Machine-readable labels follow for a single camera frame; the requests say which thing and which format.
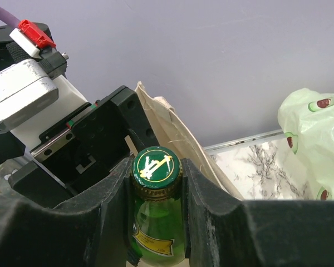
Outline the beige canvas tote bag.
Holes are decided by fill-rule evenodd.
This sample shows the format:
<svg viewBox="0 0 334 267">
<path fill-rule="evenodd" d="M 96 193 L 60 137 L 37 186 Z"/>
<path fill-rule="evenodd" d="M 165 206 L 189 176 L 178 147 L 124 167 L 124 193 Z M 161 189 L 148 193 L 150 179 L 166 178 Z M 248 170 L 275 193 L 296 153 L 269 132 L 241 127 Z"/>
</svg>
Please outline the beige canvas tote bag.
<svg viewBox="0 0 334 267">
<path fill-rule="evenodd" d="M 208 180 L 236 199 L 244 200 L 236 186 L 207 154 L 164 97 L 151 97 L 141 81 L 137 83 L 135 92 L 160 145 L 174 151 L 180 159 L 191 159 Z"/>
</svg>

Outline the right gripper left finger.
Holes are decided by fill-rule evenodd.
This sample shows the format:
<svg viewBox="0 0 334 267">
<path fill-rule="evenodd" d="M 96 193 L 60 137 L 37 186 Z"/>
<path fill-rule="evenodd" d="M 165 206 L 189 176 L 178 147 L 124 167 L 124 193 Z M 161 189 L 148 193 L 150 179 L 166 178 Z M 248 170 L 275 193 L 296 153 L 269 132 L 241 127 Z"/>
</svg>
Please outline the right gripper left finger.
<svg viewBox="0 0 334 267">
<path fill-rule="evenodd" d="M 0 199 L 0 266 L 125 266 L 131 162 L 54 209 Z"/>
</svg>

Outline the green plastic grocery bag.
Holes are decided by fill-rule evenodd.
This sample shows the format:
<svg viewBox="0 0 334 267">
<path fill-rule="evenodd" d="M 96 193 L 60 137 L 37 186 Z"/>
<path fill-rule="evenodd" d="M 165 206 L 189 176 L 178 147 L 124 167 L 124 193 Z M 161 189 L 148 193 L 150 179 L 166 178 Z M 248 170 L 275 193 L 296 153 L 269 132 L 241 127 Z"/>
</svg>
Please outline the green plastic grocery bag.
<svg viewBox="0 0 334 267">
<path fill-rule="evenodd" d="M 334 200 L 334 93 L 292 92 L 278 110 L 288 146 L 315 182 L 319 200 Z"/>
</svg>

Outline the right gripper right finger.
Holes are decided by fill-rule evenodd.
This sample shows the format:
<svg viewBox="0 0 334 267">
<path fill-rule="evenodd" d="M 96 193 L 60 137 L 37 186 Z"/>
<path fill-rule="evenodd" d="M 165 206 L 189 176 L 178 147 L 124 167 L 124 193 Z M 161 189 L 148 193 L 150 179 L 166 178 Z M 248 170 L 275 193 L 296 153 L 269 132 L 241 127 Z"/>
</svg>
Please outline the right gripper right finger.
<svg viewBox="0 0 334 267">
<path fill-rule="evenodd" d="M 181 164 L 191 266 L 334 266 L 334 201 L 240 201 Z"/>
</svg>

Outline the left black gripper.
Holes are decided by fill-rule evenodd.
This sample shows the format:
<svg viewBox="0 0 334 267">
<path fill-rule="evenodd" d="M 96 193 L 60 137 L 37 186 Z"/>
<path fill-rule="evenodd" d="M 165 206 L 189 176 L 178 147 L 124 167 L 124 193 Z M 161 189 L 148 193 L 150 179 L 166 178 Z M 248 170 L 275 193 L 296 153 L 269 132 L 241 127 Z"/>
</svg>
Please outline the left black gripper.
<svg viewBox="0 0 334 267">
<path fill-rule="evenodd" d="M 138 151 L 156 144 L 137 93 L 121 86 L 41 133 L 41 143 L 31 152 L 34 159 L 8 183 L 20 195 L 53 208 L 107 177 L 129 157 L 126 137 Z"/>
</svg>

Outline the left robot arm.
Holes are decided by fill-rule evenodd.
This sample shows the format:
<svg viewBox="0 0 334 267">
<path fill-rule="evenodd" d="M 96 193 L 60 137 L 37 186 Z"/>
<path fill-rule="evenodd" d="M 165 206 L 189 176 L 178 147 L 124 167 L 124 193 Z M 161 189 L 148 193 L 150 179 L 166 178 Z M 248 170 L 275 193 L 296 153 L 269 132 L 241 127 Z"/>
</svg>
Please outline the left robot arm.
<svg viewBox="0 0 334 267">
<path fill-rule="evenodd" d="M 137 93 L 121 86 L 94 103 L 67 80 L 68 56 L 0 27 L 0 193 L 53 208 L 107 177 L 130 155 L 158 144 Z"/>
</svg>

